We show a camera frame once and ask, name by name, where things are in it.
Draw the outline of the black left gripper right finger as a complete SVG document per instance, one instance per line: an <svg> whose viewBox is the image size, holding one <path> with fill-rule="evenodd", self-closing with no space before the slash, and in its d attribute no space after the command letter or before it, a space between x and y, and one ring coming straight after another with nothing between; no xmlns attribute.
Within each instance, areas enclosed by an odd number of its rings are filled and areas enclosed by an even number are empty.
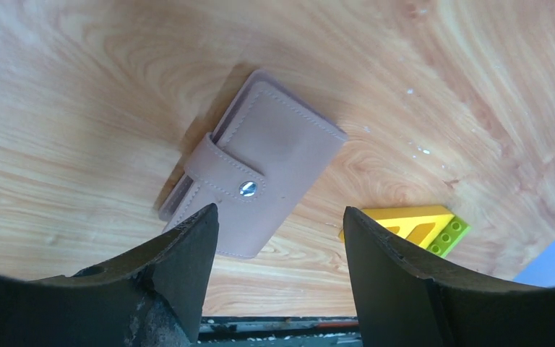
<svg viewBox="0 0 555 347"><path fill-rule="evenodd" d="M456 265L355 207L343 231L365 346L555 346L555 287Z"/></svg>

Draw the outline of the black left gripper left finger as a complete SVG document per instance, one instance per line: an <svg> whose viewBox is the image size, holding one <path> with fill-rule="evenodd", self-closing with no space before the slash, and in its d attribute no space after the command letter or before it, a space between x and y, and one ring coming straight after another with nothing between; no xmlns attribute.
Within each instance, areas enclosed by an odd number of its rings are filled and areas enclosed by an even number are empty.
<svg viewBox="0 0 555 347"><path fill-rule="evenodd" d="M72 276L0 275L0 346L190 346L218 240L218 208Z"/></svg>

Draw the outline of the pink leather card holder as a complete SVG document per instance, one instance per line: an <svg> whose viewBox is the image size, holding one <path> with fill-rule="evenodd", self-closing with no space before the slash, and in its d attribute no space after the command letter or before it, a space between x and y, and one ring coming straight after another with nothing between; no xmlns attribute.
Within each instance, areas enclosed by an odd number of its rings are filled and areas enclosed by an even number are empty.
<svg viewBox="0 0 555 347"><path fill-rule="evenodd" d="M173 228L218 207L216 252L256 257L347 141L347 134L263 70L252 72L222 119L184 163L159 208Z"/></svg>

